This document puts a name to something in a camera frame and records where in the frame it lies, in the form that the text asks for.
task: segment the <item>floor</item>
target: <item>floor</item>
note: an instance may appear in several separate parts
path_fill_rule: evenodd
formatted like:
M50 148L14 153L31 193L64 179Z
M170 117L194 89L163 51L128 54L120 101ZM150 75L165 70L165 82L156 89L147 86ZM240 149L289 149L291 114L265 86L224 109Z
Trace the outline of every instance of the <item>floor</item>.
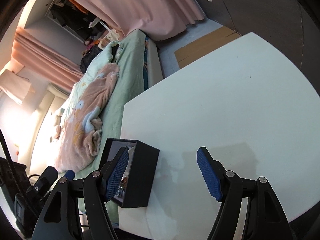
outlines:
M188 25L184 32L171 39L157 41L156 45L159 49L158 53L163 77L166 78L179 70L178 62L174 55L176 50L220 27L222 27L221 24L210 19L205 19L196 25Z
M254 32L281 51L320 95L316 0L196 0L206 16L241 35Z

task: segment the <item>blue gripper pad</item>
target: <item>blue gripper pad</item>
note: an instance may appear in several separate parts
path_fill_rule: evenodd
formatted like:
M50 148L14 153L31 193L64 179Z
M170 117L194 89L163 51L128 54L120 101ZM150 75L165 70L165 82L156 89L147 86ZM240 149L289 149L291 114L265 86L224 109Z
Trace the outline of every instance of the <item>blue gripper pad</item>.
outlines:
M201 148L197 151L197 163L204 181L207 184L210 195L215 197L217 201L221 201L223 194L221 192L220 180Z
M63 175L63 177L66 177L66 178L68 178L69 180L73 180L74 178L75 178L75 173L74 173L74 171L72 171L72 170L68 170L64 175Z
M116 195L120 182L122 180L122 176L124 174L125 169L127 168L129 161L129 153L126 149L121 155L117 165L115 166L113 172L111 173L110 178L107 182L107 200L109 201Z

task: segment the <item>blanket with cartoon print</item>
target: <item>blanket with cartoon print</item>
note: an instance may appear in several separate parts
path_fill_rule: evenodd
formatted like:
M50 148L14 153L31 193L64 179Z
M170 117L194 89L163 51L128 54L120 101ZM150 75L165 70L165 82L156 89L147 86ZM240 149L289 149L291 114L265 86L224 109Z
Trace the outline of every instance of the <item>blanket with cartoon print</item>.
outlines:
M56 142L58 154L53 162L58 172L78 172L99 153L102 127L99 114L113 92L118 74L117 64L106 64L84 91Z

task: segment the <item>metal screw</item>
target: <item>metal screw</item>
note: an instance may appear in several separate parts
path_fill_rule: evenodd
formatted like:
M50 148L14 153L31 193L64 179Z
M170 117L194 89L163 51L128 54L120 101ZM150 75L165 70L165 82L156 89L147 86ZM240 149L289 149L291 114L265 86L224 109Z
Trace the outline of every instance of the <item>metal screw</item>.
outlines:
M66 177L62 177L59 179L59 183L65 183L67 181L67 178Z
M94 171L93 173L91 173L92 177L98 177L100 176L101 172L100 171Z
M259 180L261 183L267 183L267 179L265 177L260 177Z
M233 176L235 175L235 173L234 173L233 171L227 171L227 172L226 172L226 175L227 175L228 177L233 177Z

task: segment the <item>pink blanket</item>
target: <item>pink blanket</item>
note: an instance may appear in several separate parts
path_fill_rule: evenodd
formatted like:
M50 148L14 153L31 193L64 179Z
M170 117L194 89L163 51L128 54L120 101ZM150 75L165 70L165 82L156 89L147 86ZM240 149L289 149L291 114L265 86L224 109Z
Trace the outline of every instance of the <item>pink blanket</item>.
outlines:
M140 29L155 41L204 19L194 0L75 0L125 36Z
M106 64L84 91L62 129L54 167L58 172L78 172L99 153L102 121L99 114L106 106L118 78L117 64Z

